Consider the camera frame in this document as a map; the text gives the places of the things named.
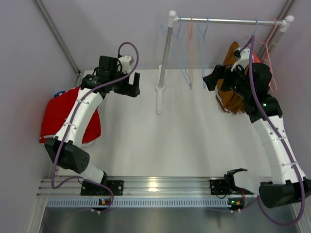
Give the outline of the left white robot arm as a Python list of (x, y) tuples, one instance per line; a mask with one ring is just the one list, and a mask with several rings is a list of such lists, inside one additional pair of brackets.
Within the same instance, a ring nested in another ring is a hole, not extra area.
[(133, 73), (131, 64), (137, 61), (129, 55), (101, 56), (98, 67), (82, 79), (73, 107), (61, 128), (44, 143), (54, 168), (69, 169), (92, 183), (107, 184), (107, 174), (90, 162), (90, 155), (81, 145), (93, 114), (109, 92), (133, 98), (140, 94), (140, 74), (135, 73), (134, 82), (129, 83)]

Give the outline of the blue white patterned shorts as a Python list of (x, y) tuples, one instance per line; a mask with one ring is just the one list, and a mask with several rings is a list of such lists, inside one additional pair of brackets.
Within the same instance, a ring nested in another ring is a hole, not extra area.
[(67, 92), (68, 92), (68, 90), (59, 91), (59, 92), (57, 92), (57, 93), (54, 95), (54, 97), (55, 97), (55, 98), (56, 98), (56, 97), (59, 97), (59, 96), (65, 94), (65, 93), (67, 93)]

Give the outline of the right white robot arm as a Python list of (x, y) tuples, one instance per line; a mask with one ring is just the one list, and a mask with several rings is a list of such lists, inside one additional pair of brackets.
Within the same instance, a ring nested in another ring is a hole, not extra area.
[(244, 168), (228, 172), (232, 188), (243, 188), (260, 196), (267, 208), (297, 203), (302, 200), (301, 185), (306, 197), (311, 194), (311, 181), (300, 168), (287, 138), (282, 110), (276, 98), (270, 95), (272, 74), (267, 65), (253, 63), (252, 71), (241, 65), (217, 65), (211, 74), (203, 77), (208, 90), (215, 90), (223, 80), (221, 91), (234, 91), (243, 100), (243, 107), (263, 144), (271, 170), (271, 180), (254, 175)]

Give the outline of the light blue wire hanger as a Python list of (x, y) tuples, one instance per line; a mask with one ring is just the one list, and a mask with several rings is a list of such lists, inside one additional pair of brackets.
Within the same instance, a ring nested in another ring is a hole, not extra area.
[(186, 55), (186, 50), (184, 48), (183, 36), (182, 32), (182, 20), (179, 15), (177, 15), (177, 22), (179, 23), (178, 29), (172, 31), (171, 43), (169, 45), (169, 51), (173, 57), (173, 61), (176, 63), (174, 65), (175, 69), (179, 69), (181, 71), (182, 76), (184, 77), (186, 83), (190, 87), (192, 84), (190, 78), (190, 72), (187, 68), (188, 57)]

